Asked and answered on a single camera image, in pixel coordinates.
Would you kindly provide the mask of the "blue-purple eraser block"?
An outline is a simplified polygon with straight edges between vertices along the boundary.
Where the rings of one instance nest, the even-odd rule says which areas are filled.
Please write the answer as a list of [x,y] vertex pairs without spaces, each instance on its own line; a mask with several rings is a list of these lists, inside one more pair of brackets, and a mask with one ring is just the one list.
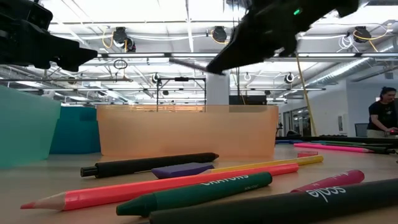
[[169,179],[174,177],[184,177],[189,175],[201,174],[202,172],[213,168],[214,166],[212,162],[206,162],[206,163],[191,162],[187,164],[154,168],[151,170],[151,172],[158,179]]

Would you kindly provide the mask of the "yellow pencil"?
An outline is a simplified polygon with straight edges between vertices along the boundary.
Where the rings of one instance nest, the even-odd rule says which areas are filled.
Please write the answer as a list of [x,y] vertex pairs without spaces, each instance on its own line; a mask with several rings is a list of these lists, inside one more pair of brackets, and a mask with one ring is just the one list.
[[324,160],[324,158],[321,155],[298,157],[298,158],[294,158],[294,159],[284,159],[284,160],[278,160],[278,161],[260,162],[260,163],[256,163],[256,164],[245,164],[245,165],[240,165],[240,166],[209,169],[209,170],[202,172],[202,174],[219,173],[219,172],[244,170],[244,169],[254,169],[254,168],[260,168],[260,167],[269,167],[269,166],[276,166],[276,165],[282,165],[282,164],[293,164],[293,163],[297,163],[299,166],[302,166],[302,165],[307,165],[307,164],[323,162],[323,160]]

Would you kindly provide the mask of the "magenta crayon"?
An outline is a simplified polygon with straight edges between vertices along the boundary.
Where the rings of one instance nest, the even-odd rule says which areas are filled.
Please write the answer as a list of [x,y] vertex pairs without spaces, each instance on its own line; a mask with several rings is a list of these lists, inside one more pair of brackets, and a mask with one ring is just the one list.
[[338,175],[334,175],[311,184],[301,186],[299,188],[291,190],[291,192],[303,192],[306,190],[336,187],[342,185],[358,184],[361,183],[365,178],[365,175],[360,170],[349,170],[342,172]]

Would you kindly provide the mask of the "green crayon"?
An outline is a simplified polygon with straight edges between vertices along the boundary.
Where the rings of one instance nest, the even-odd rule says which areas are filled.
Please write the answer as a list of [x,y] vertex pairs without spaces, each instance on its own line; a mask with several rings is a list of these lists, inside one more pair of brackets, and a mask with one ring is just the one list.
[[118,216],[148,217],[151,212],[189,207],[268,186],[268,172],[240,175],[141,195],[116,207]]

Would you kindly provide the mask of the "dark green pencil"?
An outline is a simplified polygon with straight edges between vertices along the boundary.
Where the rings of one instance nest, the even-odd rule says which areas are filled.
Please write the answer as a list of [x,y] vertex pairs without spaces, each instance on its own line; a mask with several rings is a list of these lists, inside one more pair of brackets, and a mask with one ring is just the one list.
[[360,146],[360,147],[365,147],[365,146],[369,146],[369,147],[398,147],[395,146],[394,144],[388,144],[388,143],[362,143],[362,142],[345,142],[345,141],[311,141],[311,143],[319,143],[319,144],[335,144],[335,145],[343,145],[343,146]]

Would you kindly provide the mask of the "teal plastic bin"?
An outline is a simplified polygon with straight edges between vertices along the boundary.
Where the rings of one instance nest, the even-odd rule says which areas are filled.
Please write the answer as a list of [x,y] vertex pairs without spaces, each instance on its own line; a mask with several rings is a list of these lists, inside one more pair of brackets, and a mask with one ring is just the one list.
[[0,169],[46,159],[61,102],[0,86]]

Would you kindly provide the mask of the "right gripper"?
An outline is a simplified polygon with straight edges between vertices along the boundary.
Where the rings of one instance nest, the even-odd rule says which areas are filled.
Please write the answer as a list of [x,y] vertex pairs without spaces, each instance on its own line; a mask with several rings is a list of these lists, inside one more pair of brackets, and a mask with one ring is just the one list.
[[221,75],[224,70],[262,62],[279,49],[282,57],[294,53],[296,34],[309,26],[308,11],[308,0],[252,0],[230,42],[206,71]]

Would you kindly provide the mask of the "blue plastic bin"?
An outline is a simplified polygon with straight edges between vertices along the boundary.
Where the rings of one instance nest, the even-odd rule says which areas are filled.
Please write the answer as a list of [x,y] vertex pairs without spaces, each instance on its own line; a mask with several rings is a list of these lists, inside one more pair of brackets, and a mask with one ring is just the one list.
[[100,151],[96,109],[61,107],[50,154],[91,154]]

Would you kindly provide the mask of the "orange pencil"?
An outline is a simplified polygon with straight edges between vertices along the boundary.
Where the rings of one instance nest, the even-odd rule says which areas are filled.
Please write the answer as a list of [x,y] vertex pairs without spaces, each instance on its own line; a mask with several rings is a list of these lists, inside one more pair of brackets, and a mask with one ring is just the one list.
[[229,180],[243,179],[251,174],[268,172],[272,176],[289,174],[298,171],[297,163],[281,164],[255,169],[236,170],[228,172],[189,175],[169,179],[157,179],[128,184],[108,185],[80,190],[70,190],[35,202],[21,205],[21,209],[52,209],[52,210],[75,210],[109,203],[123,202],[134,199],[138,196],[160,190],[174,189],[188,185],[209,182],[218,184]]

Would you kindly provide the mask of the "pink pencil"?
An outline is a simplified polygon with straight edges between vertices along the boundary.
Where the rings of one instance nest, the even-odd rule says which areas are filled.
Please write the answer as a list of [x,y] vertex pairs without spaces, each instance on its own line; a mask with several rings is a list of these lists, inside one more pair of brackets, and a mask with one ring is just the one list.
[[310,144],[310,143],[294,143],[294,147],[302,147],[309,149],[324,149],[331,151],[345,151],[345,152],[359,152],[359,153],[373,153],[370,149],[361,147],[348,147],[348,146],[328,146],[323,144]]

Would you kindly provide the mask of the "black pen white logo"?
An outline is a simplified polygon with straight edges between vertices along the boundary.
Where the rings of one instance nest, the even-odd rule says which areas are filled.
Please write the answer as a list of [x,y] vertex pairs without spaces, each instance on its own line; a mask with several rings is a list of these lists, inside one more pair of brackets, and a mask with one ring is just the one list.
[[152,212],[150,224],[309,224],[398,205],[398,178]]

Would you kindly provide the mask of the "black frame station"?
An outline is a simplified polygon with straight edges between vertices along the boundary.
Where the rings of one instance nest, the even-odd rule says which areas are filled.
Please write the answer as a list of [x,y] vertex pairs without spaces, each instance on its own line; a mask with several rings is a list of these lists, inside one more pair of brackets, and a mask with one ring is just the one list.
[[[204,91],[204,104],[206,105],[207,103],[207,85],[206,85],[206,78],[190,78],[190,77],[175,77],[175,78],[158,78],[156,81],[156,111],[159,110],[159,91],[163,88],[164,85],[168,84],[169,81],[175,81],[175,82],[188,82],[188,81],[194,81],[203,91]],[[203,81],[204,86],[200,86],[198,84],[198,81]]]

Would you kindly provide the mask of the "grey office chair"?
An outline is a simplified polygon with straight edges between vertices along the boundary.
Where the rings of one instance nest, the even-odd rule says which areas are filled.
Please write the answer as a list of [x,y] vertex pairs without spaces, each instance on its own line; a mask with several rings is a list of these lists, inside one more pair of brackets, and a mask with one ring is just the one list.
[[358,138],[366,138],[367,137],[367,123],[356,123],[354,125],[355,135]]

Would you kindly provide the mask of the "white pillar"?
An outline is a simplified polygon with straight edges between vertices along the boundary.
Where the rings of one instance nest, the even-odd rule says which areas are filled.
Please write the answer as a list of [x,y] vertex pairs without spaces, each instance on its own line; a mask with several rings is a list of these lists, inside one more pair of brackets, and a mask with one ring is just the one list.
[[206,74],[206,101],[208,105],[228,105],[230,94],[230,71],[224,75]]

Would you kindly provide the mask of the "person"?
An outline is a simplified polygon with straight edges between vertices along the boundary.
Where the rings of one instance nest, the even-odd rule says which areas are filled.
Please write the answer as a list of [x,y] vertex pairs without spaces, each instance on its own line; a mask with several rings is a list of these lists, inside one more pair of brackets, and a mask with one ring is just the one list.
[[394,103],[397,90],[383,87],[379,100],[368,108],[368,138],[395,138],[398,136],[398,113]]

